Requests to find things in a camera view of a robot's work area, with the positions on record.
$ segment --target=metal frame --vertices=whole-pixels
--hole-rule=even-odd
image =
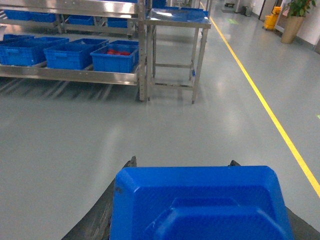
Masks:
[[[211,28],[210,23],[196,23],[196,22],[177,22],[177,21],[164,21],[164,20],[145,20],[147,25],[147,98],[151,98],[151,90],[154,87],[157,88],[170,88],[170,89],[182,89],[192,91],[192,104],[195,103],[202,63],[205,54],[205,48],[207,43],[208,30]],[[190,64],[166,64],[166,63],[156,63],[156,43],[157,43],[157,26],[169,26],[169,27],[184,27],[184,28],[195,28],[194,38],[193,38],[193,47],[191,53],[191,63]],[[195,70],[195,58],[196,50],[198,43],[199,29],[202,29],[202,38],[200,42],[200,50],[197,61],[197,66]],[[189,84],[168,84],[155,81],[156,67],[165,67],[165,68],[183,68],[189,69]]]
[[[97,72],[92,66],[84,70],[50,69],[46,62],[32,67],[0,65],[1,77],[68,80],[74,82],[139,85],[139,99],[146,98],[145,1],[138,3],[101,0],[1,0],[1,9],[40,13],[86,15],[98,17],[138,18],[139,65],[134,73]]]

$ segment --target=metal shelving rack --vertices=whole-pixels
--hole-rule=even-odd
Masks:
[[[146,97],[146,31],[145,1],[138,3],[100,0],[1,0],[1,9],[138,19],[139,64],[134,73],[98,72],[92,66],[84,70],[50,69],[46,62],[27,66],[0,65],[0,77],[139,86],[139,99]]]

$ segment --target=stainless steel table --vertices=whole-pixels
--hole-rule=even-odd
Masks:
[[[145,24],[147,25],[147,98],[150,100],[152,88],[170,88],[192,91],[192,104],[195,103],[202,63],[205,54],[208,30],[211,28],[210,21],[200,9],[152,9],[148,14]],[[156,62],[157,26],[194,28],[193,48],[190,64],[165,64]],[[200,50],[195,66],[196,50],[199,29],[202,29]],[[189,84],[168,84],[155,81],[156,67],[189,69]]]

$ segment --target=shelf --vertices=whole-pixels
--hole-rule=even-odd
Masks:
[[[138,3],[102,0],[1,0],[2,9],[38,13],[137,18]]]
[[[52,69],[47,67],[0,65],[0,76],[40,80],[58,80],[100,84],[119,84],[136,86],[139,79],[139,68],[134,73],[117,73],[93,71],[92,65],[87,70]]]

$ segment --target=blue plastic crate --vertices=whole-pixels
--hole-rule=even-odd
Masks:
[[[28,11],[4,10],[4,13],[11,20],[31,20],[31,15]]]
[[[33,42],[33,43],[44,43],[46,44],[46,48],[53,47],[55,45],[59,44],[65,44],[69,42],[69,38],[67,37],[39,37],[39,38],[34,38],[34,39],[28,39],[27,41]]]
[[[51,69],[82,70],[92,64],[90,53],[96,45],[61,44],[44,50],[47,67]]]
[[[117,45],[129,45],[129,46],[137,46],[139,47],[139,41],[130,41],[130,40],[116,40],[113,42],[110,42],[111,44],[117,44]]]
[[[107,54],[109,49],[131,53],[129,56]],[[135,46],[109,44],[91,53],[93,68],[99,72],[132,73],[138,49]]]
[[[97,49],[106,46],[108,43],[109,43],[108,39],[94,39],[94,38],[81,38],[81,39],[70,42],[70,44],[96,45]]]
[[[126,18],[108,17],[107,24],[110,28],[126,29],[128,27],[128,20]]]
[[[152,8],[161,9],[165,7],[167,4],[167,0],[152,0]]]
[[[68,18],[69,24],[75,25],[94,25],[94,17],[93,16],[82,16],[82,15],[71,15]]]
[[[267,166],[124,168],[111,221],[110,240],[294,239]]]
[[[0,45],[2,65],[33,66],[46,60],[44,48],[48,45],[32,41],[15,41]]]
[[[56,15],[53,13],[30,12],[31,19],[35,22],[53,23],[56,21]]]
[[[15,34],[5,34],[3,35],[3,40],[0,41],[1,44],[13,43],[17,41],[22,41],[25,39],[33,39],[35,38],[34,35],[15,35]]]
[[[137,47],[137,49],[139,49],[139,41],[116,40],[116,41],[111,42],[111,44],[135,46],[135,47]],[[135,53],[135,62],[136,62],[136,64],[138,64],[138,62],[139,62],[139,50]]]

